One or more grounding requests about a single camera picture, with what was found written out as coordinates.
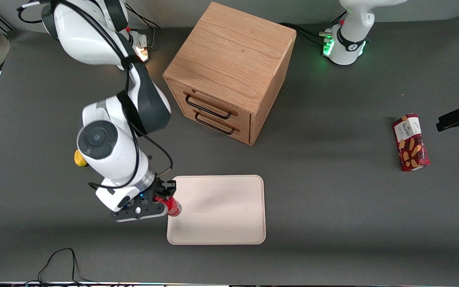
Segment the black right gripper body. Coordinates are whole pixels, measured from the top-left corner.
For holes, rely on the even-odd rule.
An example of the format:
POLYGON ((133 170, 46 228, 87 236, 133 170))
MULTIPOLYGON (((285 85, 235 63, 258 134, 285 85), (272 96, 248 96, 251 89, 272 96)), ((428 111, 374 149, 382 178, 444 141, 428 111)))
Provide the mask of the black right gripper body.
POLYGON ((117 200, 117 211, 112 211, 112 220, 122 223, 130 220, 142 220, 149 217, 149 206, 159 203, 154 199, 156 185, 139 190, 136 187, 118 189, 116 195, 122 195, 117 200))

